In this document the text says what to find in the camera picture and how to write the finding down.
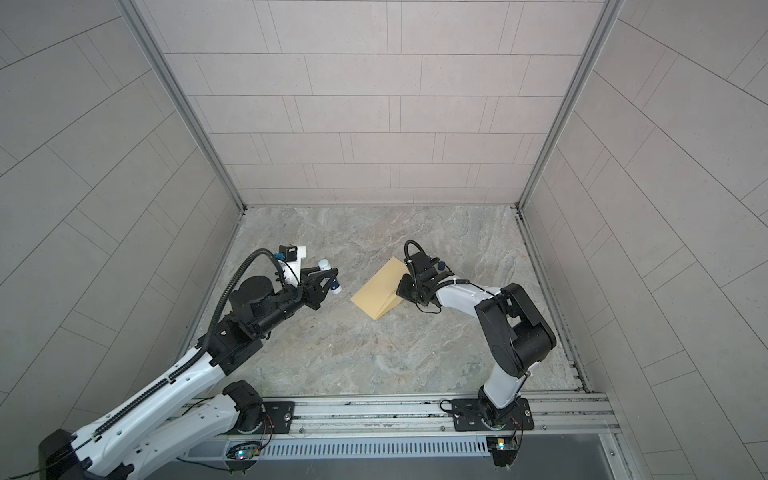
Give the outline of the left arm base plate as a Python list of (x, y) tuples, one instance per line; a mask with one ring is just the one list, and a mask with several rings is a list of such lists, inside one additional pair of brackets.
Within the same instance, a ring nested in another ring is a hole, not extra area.
[(266, 401), (252, 405), (238, 415), (231, 434), (270, 435), (287, 434), (293, 421), (295, 403), (292, 401)]

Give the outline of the white glue stick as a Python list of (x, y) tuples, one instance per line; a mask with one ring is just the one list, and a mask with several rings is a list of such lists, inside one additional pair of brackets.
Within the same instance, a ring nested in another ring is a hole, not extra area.
[[(332, 270), (331, 264), (327, 259), (321, 259), (318, 262), (318, 268), (323, 272)], [(339, 294), (342, 290), (337, 277), (338, 277), (338, 272), (335, 272), (333, 275), (329, 274), (326, 276), (328, 290), (334, 295)]]

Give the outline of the tan kraft envelope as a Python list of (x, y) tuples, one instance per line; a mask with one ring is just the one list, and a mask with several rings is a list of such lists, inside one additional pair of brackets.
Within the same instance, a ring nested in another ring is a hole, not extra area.
[(402, 302), (397, 288), (407, 273), (407, 267), (401, 260), (390, 258), (352, 297), (352, 302), (370, 318), (378, 320)]

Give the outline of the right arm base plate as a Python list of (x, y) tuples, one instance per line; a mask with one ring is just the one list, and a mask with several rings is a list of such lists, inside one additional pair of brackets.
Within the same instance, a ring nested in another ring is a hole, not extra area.
[(535, 428), (529, 402), (523, 397), (501, 410), (490, 401), (478, 398), (455, 398), (448, 400), (448, 404), (448, 407), (440, 404), (440, 408), (452, 417), (457, 432), (531, 431)]

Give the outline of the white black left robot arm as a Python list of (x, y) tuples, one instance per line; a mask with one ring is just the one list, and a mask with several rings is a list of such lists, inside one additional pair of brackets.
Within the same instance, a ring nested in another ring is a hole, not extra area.
[(166, 372), (75, 432), (59, 429), (38, 447), (42, 479), (144, 479), (192, 447), (237, 429), (275, 428), (246, 381), (229, 384), (195, 411), (178, 411), (253, 356), (298, 310), (317, 310), (338, 285), (327, 263), (301, 268), (304, 252), (250, 253), (225, 287), (206, 333)]

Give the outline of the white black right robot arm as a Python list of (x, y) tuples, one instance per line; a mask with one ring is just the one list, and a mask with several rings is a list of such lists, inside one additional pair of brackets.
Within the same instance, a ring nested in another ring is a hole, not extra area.
[(525, 428), (521, 390), (531, 374), (557, 346), (556, 335), (525, 289), (480, 286), (462, 278), (438, 257), (408, 239), (404, 243), (407, 273), (396, 294), (428, 313), (453, 309), (478, 321), (495, 365), (478, 391), (471, 412), (492, 430)]

